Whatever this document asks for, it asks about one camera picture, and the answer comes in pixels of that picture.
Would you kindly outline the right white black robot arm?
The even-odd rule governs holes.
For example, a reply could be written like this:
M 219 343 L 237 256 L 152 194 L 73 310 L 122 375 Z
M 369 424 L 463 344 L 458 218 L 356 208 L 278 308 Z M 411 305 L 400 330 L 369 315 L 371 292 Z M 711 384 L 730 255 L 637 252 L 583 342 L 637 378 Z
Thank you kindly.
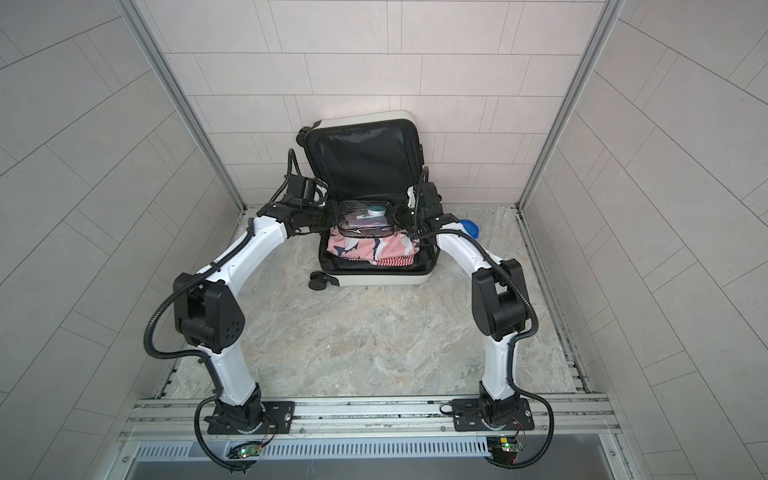
M 491 430 L 531 430 L 530 407 L 512 386 L 514 343 L 529 319 L 522 267 L 515 260 L 503 261 L 491 255 L 455 216 L 444 212 L 434 183 L 422 178 L 410 187 L 408 208 L 414 222 L 410 231 L 424 246 L 450 256 L 468 275 L 472 317 L 485 337 L 479 396 L 475 403 L 456 406 L 453 411 Z

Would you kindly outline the aluminium corner post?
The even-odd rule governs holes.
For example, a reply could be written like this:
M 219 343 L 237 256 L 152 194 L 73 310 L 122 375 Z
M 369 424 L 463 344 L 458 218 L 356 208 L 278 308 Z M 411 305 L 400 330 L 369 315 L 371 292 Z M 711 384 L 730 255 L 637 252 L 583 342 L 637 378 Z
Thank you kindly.
M 145 58 L 155 71 L 156 76 L 176 107 L 182 122 L 186 126 L 204 158 L 212 167 L 214 173 L 221 181 L 229 197 L 240 212 L 246 210 L 246 205 L 239 194 L 234 182 L 226 171 L 226 168 L 210 141 L 203 125 L 194 111 L 187 95 L 183 92 L 177 78 L 172 72 L 171 66 L 166 60 L 158 43 L 152 36 L 148 24 L 144 20 L 134 1 L 116 0 L 115 5 Z
M 517 203 L 518 211 L 522 212 L 530 203 L 534 191 L 543 177 L 547 163 L 557 146 L 557 142 L 567 126 L 568 120 L 578 103 L 579 97 L 586 86 L 591 72 L 594 70 L 603 46 L 618 19 L 623 4 L 624 1 L 621 0 L 608 0 L 605 2 L 595 28 L 593 29 L 583 55 L 577 65 L 576 71 L 570 81 L 563 101 L 557 111 L 552 127 L 545 138 L 531 175 L 523 189 L 521 198 Z

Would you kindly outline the aluminium mounting rail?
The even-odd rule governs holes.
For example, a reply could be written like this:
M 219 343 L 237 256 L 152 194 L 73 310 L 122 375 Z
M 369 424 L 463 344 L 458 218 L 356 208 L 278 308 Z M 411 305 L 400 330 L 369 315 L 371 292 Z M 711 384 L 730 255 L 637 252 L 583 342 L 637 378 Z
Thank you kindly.
M 278 440 L 505 435 L 527 439 L 555 434 L 620 433 L 614 409 L 604 394 L 546 394 L 554 412 L 534 400 L 520 407 L 502 430 L 483 421 L 473 396 L 328 397 L 265 399 L 266 414 L 277 424 Z M 120 428 L 120 440 L 194 440 L 193 415 L 200 400 L 138 401 Z M 449 403 L 464 407 L 453 412 Z

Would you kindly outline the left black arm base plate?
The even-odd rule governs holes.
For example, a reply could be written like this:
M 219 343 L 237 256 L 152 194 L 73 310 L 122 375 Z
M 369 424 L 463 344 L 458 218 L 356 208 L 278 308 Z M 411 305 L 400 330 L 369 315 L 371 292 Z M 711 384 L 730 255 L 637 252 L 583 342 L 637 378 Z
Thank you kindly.
M 234 406 L 217 400 L 213 413 L 204 421 L 207 433 L 213 435 L 287 434 L 294 413 L 292 401 L 254 401 Z

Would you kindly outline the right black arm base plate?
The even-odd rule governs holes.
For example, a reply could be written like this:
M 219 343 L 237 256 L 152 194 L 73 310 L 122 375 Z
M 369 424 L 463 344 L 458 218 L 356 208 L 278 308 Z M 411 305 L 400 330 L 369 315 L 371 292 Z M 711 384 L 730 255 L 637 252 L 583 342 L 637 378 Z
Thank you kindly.
M 535 428 L 527 400 L 513 395 L 504 400 L 486 397 L 450 400 L 445 412 L 458 432 L 531 431 Z

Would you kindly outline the pink whale print garment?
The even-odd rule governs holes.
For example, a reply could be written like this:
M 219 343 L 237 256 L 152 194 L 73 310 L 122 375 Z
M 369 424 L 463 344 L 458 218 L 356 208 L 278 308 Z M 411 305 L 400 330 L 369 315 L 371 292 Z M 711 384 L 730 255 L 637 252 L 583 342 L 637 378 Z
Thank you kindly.
M 342 236 L 338 229 L 332 229 L 327 245 L 327 252 L 333 256 L 367 263 L 386 257 L 416 256 L 419 251 L 419 241 L 412 240 L 404 231 L 381 238 L 349 238 Z

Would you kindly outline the red white striped garment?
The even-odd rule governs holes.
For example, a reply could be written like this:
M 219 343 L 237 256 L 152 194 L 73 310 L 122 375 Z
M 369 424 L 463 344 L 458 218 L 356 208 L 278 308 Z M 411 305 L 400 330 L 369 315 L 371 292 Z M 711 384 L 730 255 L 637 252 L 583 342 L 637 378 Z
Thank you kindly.
M 386 258 L 380 258 L 377 260 L 370 260 L 370 263 L 375 266 L 382 266 L 382 267 L 407 267 L 414 264 L 415 256 L 413 254 L 411 255 L 401 255 L 401 256 L 395 256 L 395 257 L 386 257 Z

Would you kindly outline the green circuit board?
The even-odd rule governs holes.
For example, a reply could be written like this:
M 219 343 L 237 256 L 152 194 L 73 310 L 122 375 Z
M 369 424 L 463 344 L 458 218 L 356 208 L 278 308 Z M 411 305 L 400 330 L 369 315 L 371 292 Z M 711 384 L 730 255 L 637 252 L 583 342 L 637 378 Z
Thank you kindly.
M 514 465 L 526 446 L 518 437 L 487 437 L 486 444 L 489 459 L 504 466 Z
M 263 446 L 259 442 L 246 442 L 230 448 L 227 458 L 230 460 L 245 460 L 261 455 Z

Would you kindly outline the right green circuit board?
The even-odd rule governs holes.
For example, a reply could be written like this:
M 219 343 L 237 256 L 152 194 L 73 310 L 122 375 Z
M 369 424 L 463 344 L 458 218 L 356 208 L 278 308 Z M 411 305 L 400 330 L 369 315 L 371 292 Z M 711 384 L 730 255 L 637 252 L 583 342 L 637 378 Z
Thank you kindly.
M 486 444 L 489 459 L 504 466 L 514 465 L 526 446 L 518 437 L 487 437 Z

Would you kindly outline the clear toiletry pouch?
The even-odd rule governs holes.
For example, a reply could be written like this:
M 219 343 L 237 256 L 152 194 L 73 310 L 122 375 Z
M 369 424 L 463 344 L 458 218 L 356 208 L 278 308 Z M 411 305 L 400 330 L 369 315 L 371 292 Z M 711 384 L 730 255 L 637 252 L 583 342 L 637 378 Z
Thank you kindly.
M 339 203 L 336 228 L 349 238 L 381 238 L 395 232 L 393 206 L 385 201 L 347 200 Z

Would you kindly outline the left green circuit board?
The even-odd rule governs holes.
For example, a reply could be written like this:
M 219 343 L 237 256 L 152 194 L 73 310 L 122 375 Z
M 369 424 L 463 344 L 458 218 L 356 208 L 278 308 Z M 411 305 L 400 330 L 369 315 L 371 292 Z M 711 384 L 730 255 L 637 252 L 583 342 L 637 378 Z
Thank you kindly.
M 259 442 L 246 442 L 230 448 L 227 458 L 230 460 L 245 460 L 261 455 L 263 446 Z

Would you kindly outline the left aluminium corner post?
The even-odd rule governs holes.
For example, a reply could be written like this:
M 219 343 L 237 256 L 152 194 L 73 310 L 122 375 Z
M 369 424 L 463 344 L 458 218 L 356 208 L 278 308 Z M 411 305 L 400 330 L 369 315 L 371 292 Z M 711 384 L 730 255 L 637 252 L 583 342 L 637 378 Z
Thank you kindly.
M 214 173 L 221 181 L 229 197 L 240 212 L 246 210 L 246 205 L 239 194 L 234 182 L 226 171 L 226 168 L 210 141 L 203 125 L 194 111 L 187 95 L 183 92 L 177 78 L 172 72 L 171 66 L 166 60 L 158 43 L 152 36 L 148 24 L 144 20 L 134 1 L 116 0 L 115 5 L 145 58 L 155 71 L 156 76 L 176 107 L 182 122 L 186 126 L 204 158 L 212 167 Z

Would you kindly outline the right aluminium corner post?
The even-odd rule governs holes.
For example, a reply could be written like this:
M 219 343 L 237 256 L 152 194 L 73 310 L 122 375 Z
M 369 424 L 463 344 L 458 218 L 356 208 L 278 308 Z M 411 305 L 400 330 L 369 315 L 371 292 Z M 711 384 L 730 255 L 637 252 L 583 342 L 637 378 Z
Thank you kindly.
M 534 191 L 543 177 L 547 163 L 557 146 L 557 142 L 567 126 L 568 120 L 578 103 L 579 97 L 586 86 L 591 72 L 594 70 L 603 46 L 618 19 L 623 4 L 624 1 L 621 0 L 608 0 L 605 2 L 595 28 L 593 29 L 583 55 L 577 65 L 576 71 L 570 81 L 563 101 L 557 111 L 552 127 L 545 138 L 531 175 L 523 189 L 521 198 L 517 203 L 518 211 L 522 212 L 530 203 Z

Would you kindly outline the blue lid plastic jar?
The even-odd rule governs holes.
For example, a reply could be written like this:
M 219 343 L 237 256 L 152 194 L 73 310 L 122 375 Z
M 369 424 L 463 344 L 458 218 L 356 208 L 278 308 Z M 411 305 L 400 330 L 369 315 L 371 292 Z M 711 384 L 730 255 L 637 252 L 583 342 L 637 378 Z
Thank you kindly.
M 480 229 L 477 224 L 475 224 L 473 221 L 468 219 L 461 219 L 460 223 L 463 226 L 466 233 L 469 234 L 472 238 L 474 239 L 479 238 Z

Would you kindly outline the white ventilation grille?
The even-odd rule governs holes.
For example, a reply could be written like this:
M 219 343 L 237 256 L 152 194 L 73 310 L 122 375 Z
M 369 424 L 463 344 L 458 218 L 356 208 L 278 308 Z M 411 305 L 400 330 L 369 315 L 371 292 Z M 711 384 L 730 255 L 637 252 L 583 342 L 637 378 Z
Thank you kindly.
M 488 457 L 484 437 L 276 439 L 256 458 L 276 460 Z M 144 462 L 205 461 L 195 441 L 146 442 L 135 458 Z

